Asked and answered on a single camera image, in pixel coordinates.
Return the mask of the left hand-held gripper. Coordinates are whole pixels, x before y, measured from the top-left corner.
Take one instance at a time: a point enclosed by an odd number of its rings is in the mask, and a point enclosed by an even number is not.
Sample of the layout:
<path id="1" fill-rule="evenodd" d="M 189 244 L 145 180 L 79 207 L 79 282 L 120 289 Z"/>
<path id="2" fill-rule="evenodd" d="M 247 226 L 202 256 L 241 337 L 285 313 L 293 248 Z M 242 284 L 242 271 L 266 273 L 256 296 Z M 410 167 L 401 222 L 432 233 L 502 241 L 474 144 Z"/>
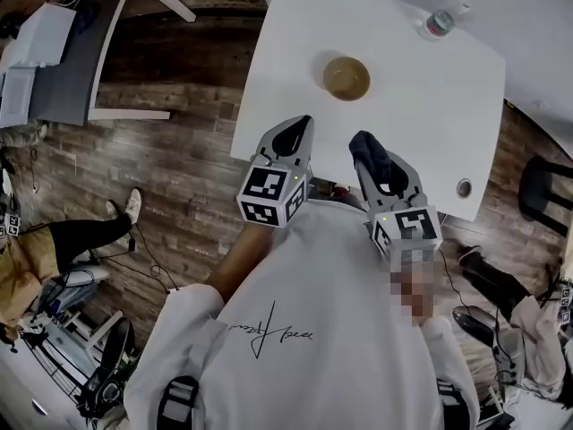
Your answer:
<path id="1" fill-rule="evenodd" d="M 236 196 L 244 221 L 285 228 L 308 197 L 314 120 L 295 116 L 261 138 Z"/>

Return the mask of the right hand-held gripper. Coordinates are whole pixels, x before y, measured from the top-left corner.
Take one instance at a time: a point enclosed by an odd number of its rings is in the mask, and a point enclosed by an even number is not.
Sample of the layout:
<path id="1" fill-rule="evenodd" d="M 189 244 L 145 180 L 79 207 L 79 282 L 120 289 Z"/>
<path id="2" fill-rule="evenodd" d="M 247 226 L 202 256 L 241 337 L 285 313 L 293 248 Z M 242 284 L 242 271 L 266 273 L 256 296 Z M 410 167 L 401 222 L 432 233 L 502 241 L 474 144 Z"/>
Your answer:
<path id="1" fill-rule="evenodd" d="M 369 205 L 365 224 L 370 240 L 381 256 L 390 259 L 395 251 L 422 250 L 433 254 L 442 243 L 438 213 L 428 203 L 417 171 L 389 151 L 389 182 L 377 181 L 361 160 L 356 174 Z"/>

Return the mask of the dark blue cloth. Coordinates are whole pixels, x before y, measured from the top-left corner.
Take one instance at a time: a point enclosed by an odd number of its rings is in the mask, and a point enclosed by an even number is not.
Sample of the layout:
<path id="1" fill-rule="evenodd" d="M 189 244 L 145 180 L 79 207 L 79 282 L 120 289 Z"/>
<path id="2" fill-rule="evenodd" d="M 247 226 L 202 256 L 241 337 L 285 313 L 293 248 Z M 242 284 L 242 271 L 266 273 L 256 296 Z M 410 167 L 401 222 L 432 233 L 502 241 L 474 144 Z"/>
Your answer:
<path id="1" fill-rule="evenodd" d="M 406 188 L 406 173 L 389 156 L 380 142 L 369 132 L 359 131 L 350 141 L 354 162 L 360 161 L 376 185 L 390 185 L 390 190 Z"/>

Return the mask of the brown wooden bowl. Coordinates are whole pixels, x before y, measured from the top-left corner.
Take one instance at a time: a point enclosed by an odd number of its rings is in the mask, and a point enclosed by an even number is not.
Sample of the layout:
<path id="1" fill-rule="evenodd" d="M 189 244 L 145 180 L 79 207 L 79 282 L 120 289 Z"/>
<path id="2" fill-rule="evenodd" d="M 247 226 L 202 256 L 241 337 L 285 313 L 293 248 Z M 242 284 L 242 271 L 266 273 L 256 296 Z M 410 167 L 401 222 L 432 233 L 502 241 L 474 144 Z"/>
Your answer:
<path id="1" fill-rule="evenodd" d="M 355 101 L 370 89 L 371 76 L 361 61 L 350 56 L 340 56 L 332 59 L 324 68 L 323 84 L 334 98 Z"/>

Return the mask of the person's left forearm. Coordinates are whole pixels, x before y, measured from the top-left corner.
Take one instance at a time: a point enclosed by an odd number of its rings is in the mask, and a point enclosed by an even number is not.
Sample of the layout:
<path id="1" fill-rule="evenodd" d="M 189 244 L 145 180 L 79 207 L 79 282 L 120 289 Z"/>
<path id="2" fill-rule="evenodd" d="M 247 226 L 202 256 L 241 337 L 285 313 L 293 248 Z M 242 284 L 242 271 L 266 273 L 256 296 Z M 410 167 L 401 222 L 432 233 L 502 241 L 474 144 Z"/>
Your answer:
<path id="1" fill-rule="evenodd" d="M 205 284 L 213 287 L 227 303 L 244 280 L 266 257 L 273 243 L 274 229 L 248 223 L 216 266 Z"/>

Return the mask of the person's right forearm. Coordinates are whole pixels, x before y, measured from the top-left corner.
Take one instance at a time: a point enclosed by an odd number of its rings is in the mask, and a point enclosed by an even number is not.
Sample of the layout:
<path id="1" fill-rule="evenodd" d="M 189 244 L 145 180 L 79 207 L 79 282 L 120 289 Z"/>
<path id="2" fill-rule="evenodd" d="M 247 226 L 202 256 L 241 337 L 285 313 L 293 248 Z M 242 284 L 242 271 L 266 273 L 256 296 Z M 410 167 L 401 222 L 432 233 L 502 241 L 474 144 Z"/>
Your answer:
<path id="1" fill-rule="evenodd" d="M 433 317 L 435 262 L 433 254 L 422 250 L 395 251 L 390 258 L 390 284 L 399 295 L 403 312 L 412 324 L 422 327 Z"/>

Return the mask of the white table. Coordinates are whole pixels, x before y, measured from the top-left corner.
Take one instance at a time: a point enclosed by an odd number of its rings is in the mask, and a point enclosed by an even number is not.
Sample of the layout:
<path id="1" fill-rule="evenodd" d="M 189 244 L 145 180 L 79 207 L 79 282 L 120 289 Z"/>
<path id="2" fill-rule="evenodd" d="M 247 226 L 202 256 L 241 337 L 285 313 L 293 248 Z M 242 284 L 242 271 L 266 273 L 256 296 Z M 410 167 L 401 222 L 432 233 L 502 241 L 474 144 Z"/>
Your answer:
<path id="1" fill-rule="evenodd" d="M 411 164 L 438 211 L 474 220 L 500 130 L 505 63 L 463 30 L 422 39 L 423 14 L 398 0 L 270 0 L 244 86 L 230 154 L 249 159 L 262 135 L 293 116 L 315 122 L 312 172 L 357 185 L 351 138 L 371 132 Z M 355 101 L 330 95 L 334 58 L 361 61 L 371 76 Z M 472 193 L 457 195 L 467 178 Z"/>

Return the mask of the round table black legs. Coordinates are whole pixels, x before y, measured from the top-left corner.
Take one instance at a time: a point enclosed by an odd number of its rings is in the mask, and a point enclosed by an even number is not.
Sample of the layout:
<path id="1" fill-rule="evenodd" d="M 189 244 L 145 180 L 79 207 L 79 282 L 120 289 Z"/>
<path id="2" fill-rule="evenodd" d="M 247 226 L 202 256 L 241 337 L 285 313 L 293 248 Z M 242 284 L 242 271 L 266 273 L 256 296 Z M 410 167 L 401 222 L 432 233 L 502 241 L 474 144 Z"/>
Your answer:
<path id="1" fill-rule="evenodd" d="M 573 168 L 550 162 L 539 155 L 532 157 L 520 178 L 518 208 L 528 220 L 537 221 L 566 237 L 569 227 L 545 213 L 550 202 L 573 212 L 573 199 L 567 199 L 552 190 L 552 175 L 573 180 Z"/>

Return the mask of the person's white shirt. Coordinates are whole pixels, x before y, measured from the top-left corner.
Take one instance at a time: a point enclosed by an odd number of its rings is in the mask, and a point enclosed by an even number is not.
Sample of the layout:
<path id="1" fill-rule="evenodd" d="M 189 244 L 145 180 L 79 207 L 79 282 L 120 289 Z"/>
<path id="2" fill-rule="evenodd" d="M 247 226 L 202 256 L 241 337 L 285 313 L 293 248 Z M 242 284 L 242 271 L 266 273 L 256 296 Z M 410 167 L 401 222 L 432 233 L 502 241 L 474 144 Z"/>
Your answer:
<path id="1" fill-rule="evenodd" d="M 476 430 L 449 322 L 403 312 L 366 216 L 309 201 L 225 303 L 167 297 L 124 390 L 130 430 Z"/>

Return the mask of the grey mesh office chair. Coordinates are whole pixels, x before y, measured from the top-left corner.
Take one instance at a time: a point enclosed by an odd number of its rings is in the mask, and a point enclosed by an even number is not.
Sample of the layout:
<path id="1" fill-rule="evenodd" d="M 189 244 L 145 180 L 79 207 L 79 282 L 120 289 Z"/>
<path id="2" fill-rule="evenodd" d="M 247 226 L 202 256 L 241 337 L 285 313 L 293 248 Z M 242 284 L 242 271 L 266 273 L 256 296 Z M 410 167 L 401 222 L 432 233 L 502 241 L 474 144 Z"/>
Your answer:
<path id="1" fill-rule="evenodd" d="M 490 349 L 496 365 L 496 381 L 501 389 L 520 385 L 526 373 L 522 331 L 516 328 L 502 330 L 496 317 L 477 306 L 459 305 L 451 314 L 466 334 Z"/>

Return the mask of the clear plastic bottle green label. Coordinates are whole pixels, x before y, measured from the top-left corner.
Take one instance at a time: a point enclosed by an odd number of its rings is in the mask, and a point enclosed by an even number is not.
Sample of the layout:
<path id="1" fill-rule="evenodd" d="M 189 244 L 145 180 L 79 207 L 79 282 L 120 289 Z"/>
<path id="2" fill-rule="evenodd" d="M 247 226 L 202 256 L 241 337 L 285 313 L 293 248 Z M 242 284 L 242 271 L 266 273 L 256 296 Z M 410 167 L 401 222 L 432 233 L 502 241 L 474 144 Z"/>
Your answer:
<path id="1" fill-rule="evenodd" d="M 427 15 L 416 24 L 415 30 L 422 39 L 431 42 L 440 41 L 454 29 L 463 28 L 470 11 L 471 4 L 467 0 L 459 0 Z"/>

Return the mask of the grey desk white legs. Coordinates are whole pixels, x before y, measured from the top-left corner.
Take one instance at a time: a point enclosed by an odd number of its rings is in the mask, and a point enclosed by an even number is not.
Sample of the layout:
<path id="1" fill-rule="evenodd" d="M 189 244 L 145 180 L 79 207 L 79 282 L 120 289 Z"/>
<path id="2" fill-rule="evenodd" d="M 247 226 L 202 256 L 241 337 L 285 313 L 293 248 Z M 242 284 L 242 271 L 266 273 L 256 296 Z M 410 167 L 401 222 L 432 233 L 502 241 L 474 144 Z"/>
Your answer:
<path id="1" fill-rule="evenodd" d="M 186 22 L 196 15 L 180 0 L 158 0 Z M 30 117 L 69 125 L 98 120 L 168 120 L 163 110 L 97 107 L 98 86 L 126 0 L 81 0 L 63 60 L 37 70 Z"/>

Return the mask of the white flat box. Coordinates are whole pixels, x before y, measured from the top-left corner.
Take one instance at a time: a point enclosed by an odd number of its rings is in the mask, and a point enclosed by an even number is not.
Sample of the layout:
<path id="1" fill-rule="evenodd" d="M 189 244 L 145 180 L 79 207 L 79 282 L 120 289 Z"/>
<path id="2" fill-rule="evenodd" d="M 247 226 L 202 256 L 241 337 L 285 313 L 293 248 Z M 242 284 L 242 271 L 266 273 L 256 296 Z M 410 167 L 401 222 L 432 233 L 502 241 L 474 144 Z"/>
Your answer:
<path id="1" fill-rule="evenodd" d="M 11 67 L 0 95 L 0 128 L 26 125 L 36 68 Z"/>

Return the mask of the black equipment cart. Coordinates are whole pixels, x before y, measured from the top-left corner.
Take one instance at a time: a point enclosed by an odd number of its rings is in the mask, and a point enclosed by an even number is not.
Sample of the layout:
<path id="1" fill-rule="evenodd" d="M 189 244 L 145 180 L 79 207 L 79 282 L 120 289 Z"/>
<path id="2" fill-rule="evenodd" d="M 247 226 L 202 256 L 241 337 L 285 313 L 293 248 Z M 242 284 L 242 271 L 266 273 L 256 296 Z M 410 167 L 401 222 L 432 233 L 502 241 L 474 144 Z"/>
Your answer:
<path id="1" fill-rule="evenodd" d="M 97 329 L 82 321 L 79 307 L 97 287 L 51 282 L 19 321 L 21 339 L 50 376 L 48 390 L 65 395 L 90 428 L 122 410 L 134 346 L 132 323 L 121 311 Z"/>

